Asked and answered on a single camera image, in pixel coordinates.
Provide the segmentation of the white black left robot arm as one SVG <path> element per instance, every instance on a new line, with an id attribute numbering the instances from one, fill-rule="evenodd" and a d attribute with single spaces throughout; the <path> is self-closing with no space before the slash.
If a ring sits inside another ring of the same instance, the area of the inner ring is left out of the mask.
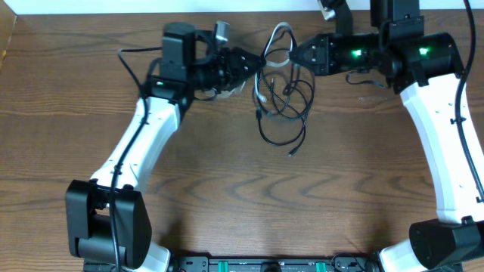
<path id="1" fill-rule="evenodd" d="M 233 91 L 265 60 L 227 46 L 229 25 L 164 27 L 161 56 L 137 81 L 135 113 L 114 151 L 88 181 L 65 193 L 70 253 L 86 271 L 168 271 L 171 252 L 152 239 L 144 192 L 154 166 L 197 91 Z"/>

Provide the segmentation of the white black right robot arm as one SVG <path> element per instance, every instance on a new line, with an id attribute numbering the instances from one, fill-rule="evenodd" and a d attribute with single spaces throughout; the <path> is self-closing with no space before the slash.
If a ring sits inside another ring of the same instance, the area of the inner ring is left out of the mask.
<path id="1" fill-rule="evenodd" d="M 446 32 L 427 35 L 417 0 L 370 3 L 375 32 L 356 34 L 345 1 L 322 1 L 332 33 L 290 52 L 316 76 L 378 70 L 409 112 L 436 195 L 436 218 L 414 223 L 408 238 L 381 249 L 367 271 L 460 271 L 483 255 L 483 151 L 467 105 L 463 62 Z"/>

